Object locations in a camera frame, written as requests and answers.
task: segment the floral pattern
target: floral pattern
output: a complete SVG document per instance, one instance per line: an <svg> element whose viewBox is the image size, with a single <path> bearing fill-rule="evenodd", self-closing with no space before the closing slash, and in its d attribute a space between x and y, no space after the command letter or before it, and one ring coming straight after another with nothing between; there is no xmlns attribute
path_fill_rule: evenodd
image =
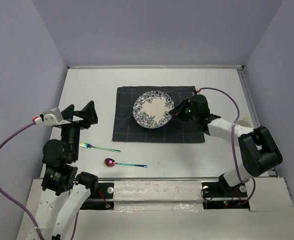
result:
<svg viewBox="0 0 294 240"><path fill-rule="evenodd" d="M152 103L153 99L161 98L165 99L165 108L168 108L168 111L165 111L163 114L163 118L161 118L158 122L155 121L155 116L149 116L146 112L142 111L144 103ZM174 108L174 102L171 97L162 92L162 91L148 91L141 95L133 105L133 117L136 122L148 129L156 129L167 124L172 116L169 114L169 111Z"/></svg>

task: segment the white plate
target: white plate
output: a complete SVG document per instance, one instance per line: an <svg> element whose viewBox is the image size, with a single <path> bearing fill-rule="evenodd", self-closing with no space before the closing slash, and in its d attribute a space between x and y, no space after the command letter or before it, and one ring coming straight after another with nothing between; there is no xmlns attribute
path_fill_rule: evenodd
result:
<svg viewBox="0 0 294 240"><path fill-rule="evenodd" d="M147 129L164 126L172 116L169 111L174 109L174 101L162 91L148 91L141 95L133 104L133 117L136 122Z"/></svg>

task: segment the utensil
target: utensil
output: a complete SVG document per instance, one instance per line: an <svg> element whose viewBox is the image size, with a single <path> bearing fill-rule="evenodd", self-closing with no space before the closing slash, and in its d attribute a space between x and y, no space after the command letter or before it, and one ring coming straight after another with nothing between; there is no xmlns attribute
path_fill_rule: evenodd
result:
<svg viewBox="0 0 294 240"><path fill-rule="evenodd" d="M134 167L142 167L142 168L147 168L148 167L147 165L116 162L115 160L113 160L111 158L106 158L104 162L105 162L106 166L108 166L108 167L113 167L116 164L118 164L118 165L126 165L126 166L134 166Z"/></svg>
<svg viewBox="0 0 294 240"><path fill-rule="evenodd" d="M105 148L105 147L101 147L101 146L93 146L89 143L85 143L85 142L81 142L79 144L79 146L85 148L85 149L91 149L91 148L94 148L94 149L101 149L101 150L106 150L106 151L111 151L111 152L115 152L115 153L121 153L122 151L120 150L116 150L116 149L111 149L111 148Z"/></svg>
<svg viewBox="0 0 294 240"><path fill-rule="evenodd" d="M133 117L144 128L156 129L167 124L174 109L174 101L162 91L148 91L137 98L133 104Z"/></svg>

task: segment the wall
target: wall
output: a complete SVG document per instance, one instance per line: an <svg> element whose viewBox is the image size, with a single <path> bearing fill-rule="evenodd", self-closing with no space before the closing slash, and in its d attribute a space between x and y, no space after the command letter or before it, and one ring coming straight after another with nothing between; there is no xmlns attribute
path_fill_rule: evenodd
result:
<svg viewBox="0 0 294 240"><path fill-rule="evenodd" d="M245 68L262 125L283 155L277 168L287 178L294 203L294 0L285 0Z"/></svg>
<svg viewBox="0 0 294 240"><path fill-rule="evenodd" d="M282 0L33 0L67 66L244 65Z"/></svg>
<svg viewBox="0 0 294 240"><path fill-rule="evenodd" d="M57 106L66 76L30 0L0 1L0 143L43 110ZM32 127L0 151L0 185L26 203L39 176L50 129ZM23 212L0 194L0 240L16 239Z"/></svg>

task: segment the black placemat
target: black placemat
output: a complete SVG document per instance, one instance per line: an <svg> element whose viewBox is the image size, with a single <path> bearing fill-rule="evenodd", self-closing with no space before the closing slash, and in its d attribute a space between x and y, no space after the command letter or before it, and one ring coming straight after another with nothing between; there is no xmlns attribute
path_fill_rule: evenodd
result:
<svg viewBox="0 0 294 240"><path fill-rule="evenodd" d="M204 143L204 134L189 120L182 122L174 116L164 126L148 129L134 119L133 105L138 97L148 91L163 91L178 106L193 95L194 86L123 86L117 88L116 113L112 140L115 142L147 143Z"/></svg>

